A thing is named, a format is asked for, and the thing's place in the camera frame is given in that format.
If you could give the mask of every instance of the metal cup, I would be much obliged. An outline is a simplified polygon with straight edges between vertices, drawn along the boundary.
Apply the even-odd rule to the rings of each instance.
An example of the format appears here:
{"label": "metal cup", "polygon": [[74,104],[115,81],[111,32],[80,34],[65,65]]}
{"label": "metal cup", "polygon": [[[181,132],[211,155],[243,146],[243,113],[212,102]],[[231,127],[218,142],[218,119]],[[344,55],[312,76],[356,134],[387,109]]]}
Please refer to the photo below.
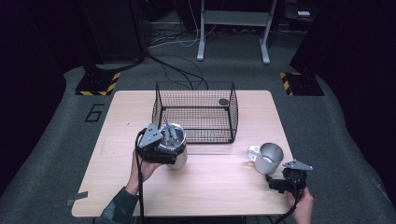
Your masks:
{"label": "metal cup", "polygon": [[247,156],[254,161],[254,166],[260,174],[271,175],[283,161],[283,150],[274,143],[265,143],[261,147],[248,147]]}
{"label": "metal cup", "polygon": [[175,164],[166,164],[171,169],[180,169],[187,162],[186,133],[184,129],[175,123],[165,124],[160,133],[164,136],[160,143],[161,148],[174,150],[177,153]]}

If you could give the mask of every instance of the black wire basket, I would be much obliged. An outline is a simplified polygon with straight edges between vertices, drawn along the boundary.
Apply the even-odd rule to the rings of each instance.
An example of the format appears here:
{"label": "black wire basket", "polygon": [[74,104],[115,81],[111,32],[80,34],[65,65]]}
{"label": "black wire basket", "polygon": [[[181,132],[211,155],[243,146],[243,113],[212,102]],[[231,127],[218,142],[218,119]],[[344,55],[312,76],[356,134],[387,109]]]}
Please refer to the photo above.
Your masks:
{"label": "black wire basket", "polygon": [[152,123],[176,123],[187,143],[232,143],[238,127],[233,82],[157,82]]}

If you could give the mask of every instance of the hand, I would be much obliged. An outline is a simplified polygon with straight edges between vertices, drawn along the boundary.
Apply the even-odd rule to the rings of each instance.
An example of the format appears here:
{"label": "hand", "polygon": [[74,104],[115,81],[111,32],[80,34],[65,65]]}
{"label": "hand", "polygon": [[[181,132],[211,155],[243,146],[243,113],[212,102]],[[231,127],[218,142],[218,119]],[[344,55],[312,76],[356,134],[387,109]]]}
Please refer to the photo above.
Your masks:
{"label": "hand", "polygon": [[[289,206],[294,205],[294,197],[288,192]],[[312,220],[312,213],[314,211],[314,197],[309,192],[308,188],[304,189],[303,197],[297,203],[297,208],[293,212],[294,220],[297,224],[310,224]]]}
{"label": "hand", "polygon": [[[126,191],[131,194],[136,194],[139,191],[139,180],[138,180],[138,170],[137,170],[137,163],[136,163],[136,152],[133,151],[132,156],[132,167],[131,167],[131,174],[129,176],[128,184],[125,186]],[[154,171],[160,167],[162,164],[160,163],[151,163],[147,161],[143,161],[141,171],[143,174],[143,182],[148,180]]]}

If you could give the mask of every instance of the cable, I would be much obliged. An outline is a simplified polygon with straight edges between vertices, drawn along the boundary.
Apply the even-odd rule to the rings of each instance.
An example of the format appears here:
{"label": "cable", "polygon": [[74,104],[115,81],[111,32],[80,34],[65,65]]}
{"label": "cable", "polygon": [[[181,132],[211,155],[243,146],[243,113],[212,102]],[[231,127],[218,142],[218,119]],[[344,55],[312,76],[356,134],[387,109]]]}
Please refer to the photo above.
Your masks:
{"label": "cable", "polygon": [[179,44],[180,42],[187,43],[187,42],[191,42],[191,41],[195,41],[195,40],[182,40],[182,41],[174,41],[174,42],[165,42],[165,43],[161,43],[161,44],[158,44],[158,45],[150,46],[150,47],[148,47],[148,49],[156,48],[156,47],[159,47],[159,46],[162,46],[162,45],[167,45],[167,44]]}
{"label": "cable", "polygon": [[184,61],[187,61],[187,62],[189,62],[189,63],[192,63],[192,65],[194,65],[194,67],[198,70],[198,72],[199,72],[199,74],[200,74],[200,76],[199,76],[198,78],[200,78],[200,79],[204,78],[204,74],[202,73],[201,69],[200,69],[195,63],[193,63],[191,60],[185,59],[185,58],[180,57],[180,56],[177,56],[177,55],[166,55],[166,54],[162,54],[162,55],[157,55],[157,56],[177,57],[177,58],[179,58],[179,59],[182,59],[182,60],[184,60]]}
{"label": "cable", "polygon": [[[180,40],[181,38],[189,36],[187,31],[180,31],[179,33],[174,34],[174,35],[166,35],[166,30],[161,29],[161,30],[154,30],[154,31],[152,31],[152,33],[154,33],[156,35],[153,38],[151,38],[151,40],[149,41],[148,49],[155,48],[155,47],[158,47],[158,46],[161,46],[164,44],[195,41],[195,40],[185,40],[185,41]],[[166,40],[169,40],[169,39],[177,39],[178,41],[165,42]]]}
{"label": "cable", "polygon": [[195,42],[199,39],[198,38],[198,36],[199,36],[199,33],[198,33],[198,25],[197,25],[197,21],[195,20],[195,17],[194,17],[194,14],[192,13],[192,7],[191,7],[191,0],[189,0],[189,7],[190,7],[190,12],[191,12],[191,15],[192,15],[192,19],[194,20],[194,24],[195,24],[195,31],[196,31],[196,37],[195,37],[195,39],[193,40],[193,42],[191,43],[191,44],[189,44],[189,45],[183,45],[180,41],[179,41],[179,39],[177,39],[176,38],[176,40],[178,40],[179,42],[180,42],[180,44],[183,46],[183,47],[191,47],[193,44],[195,44]]}
{"label": "cable", "polygon": [[137,152],[137,148],[138,148],[139,138],[140,138],[140,136],[142,136],[145,133],[145,131],[146,131],[146,128],[143,129],[142,131],[140,131],[137,134],[137,137],[136,137],[136,139],[134,141],[136,165],[137,165],[137,171],[138,171],[138,182],[139,182],[140,217],[142,219],[142,223],[143,224],[146,224],[146,220],[145,220],[145,205],[143,203],[143,174],[142,174],[143,160],[141,162],[139,161],[139,154]]}
{"label": "cable", "polygon": [[290,208],[290,210],[283,214],[282,216],[279,217],[279,219],[275,222],[275,224],[278,224],[279,222],[283,221],[286,217],[288,217],[290,214],[292,214],[294,212],[294,210],[297,208],[297,203],[300,201],[301,197],[303,196],[303,194],[297,194],[298,190],[295,184],[295,181],[293,178],[291,178],[290,175],[288,175],[288,178],[291,179],[291,183],[293,185],[294,188],[294,205]]}
{"label": "cable", "polygon": [[274,221],[269,217],[269,216],[266,216],[267,218],[268,218],[268,220],[271,222],[271,224],[274,224]]}
{"label": "cable", "polygon": [[257,224],[260,224],[259,218],[257,216],[254,216],[256,218]]}
{"label": "cable", "polygon": [[[184,78],[186,78],[186,79],[188,80],[190,86],[187,87],[187,86],[183,85],[183,86],[185,86],[187,89],[190,89],[190,90],[197,89],[197,88],[201,85],[201,83],[204,82],[204,83],[205,83],[205,87],[206,87],[206,89],[208,90],[207,82],[206,82],[206,80],[205,80],[203,77],[197,76],[197,75],[195,75],[195,74],[193,74],[193,73],[184,71],[184,70],[179,69],[179,68],[177,68],[177,67],[174,67],[173,65],[171,65],[171,64],[169,64],[169,63],[165,63],[164,61],[161,61],[161,60],[155,58],[154,56],[152,56],[152,55],[149,54],[149,53],[148,53],[147,55],[148,55],[148,57],[149,57],[150,59],[152,59],[154,62],[159,63],[159,64],[163,67],[163,71],[165,72],[166,77],[167,77],[170,81],[175,82],[175,83],[180,84],[180,85],[183,85],[183,84],[181,84],[180,82],[173,81],[172,79],[169,78],[169,76],[167,75],[166,70],[165,70],[165,68],[164,68],[165,66],[167,66],[167,67],[169,67],[169,68],[171,68],[171,69],[174,69],[175,71],[179,72]],[[189,61],[190,63],[193,63],[192,61],[187,60],[187,59],[184,59],[184,58],[182,58],[182,57],[179,57],[179,58],[181,58],[181,59],[183,59],[183,60],[186,60],[186,61]],[[195,64],[194,64],[194,66],[200,71],[201,75],[203,75],[202,72],[201,72],[201,70],[198,68],[198,66],[196,66]],[[189,79],[188,75],[190,75],[190,76],[192,76],[192,77],[198,77],[198,78],[201,80],[195,88],[192,86],[192,82],[191,82],[191,80]]]}
{"label": "cable", "polygon": [[[224,8],[224,0],[221,1],[221,9],[220,9],[220,11],[222,11],[223,8]],[[217,24],[215,24],[215,25],[213,26],[213,28],[205,35],[205,38],[206,38],[208,35],[210,35],[210,33],[212,33],[212,31],[216,28],[216,26],[217,26]]]}

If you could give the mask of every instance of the white mug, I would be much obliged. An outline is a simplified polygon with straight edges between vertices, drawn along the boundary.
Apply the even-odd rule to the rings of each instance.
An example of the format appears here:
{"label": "white mug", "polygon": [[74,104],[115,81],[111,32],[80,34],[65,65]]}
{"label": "white mug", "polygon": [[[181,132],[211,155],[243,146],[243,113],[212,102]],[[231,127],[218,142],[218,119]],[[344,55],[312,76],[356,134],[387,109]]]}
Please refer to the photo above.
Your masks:
{"label": "white mug", "polygon": [[254,161],[254,167],[260,174],[271,175],[283,161],[283,150],[277,144],[265,143],[261,147],[248,147],[247,156]]}

